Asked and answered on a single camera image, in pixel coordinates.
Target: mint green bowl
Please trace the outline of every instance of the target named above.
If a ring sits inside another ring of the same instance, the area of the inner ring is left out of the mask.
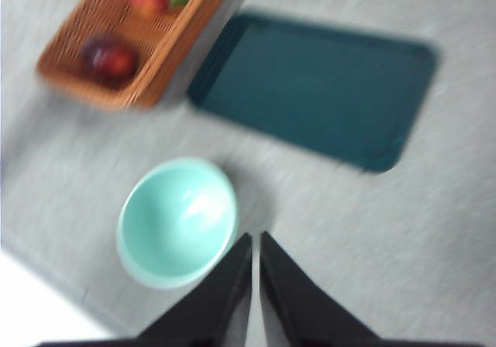
[[[179,287],[211,269],[236,236],[236,198],[225,174],[200,159],[177,159],[145,175],[119,217],[117,251],[149,287]]]

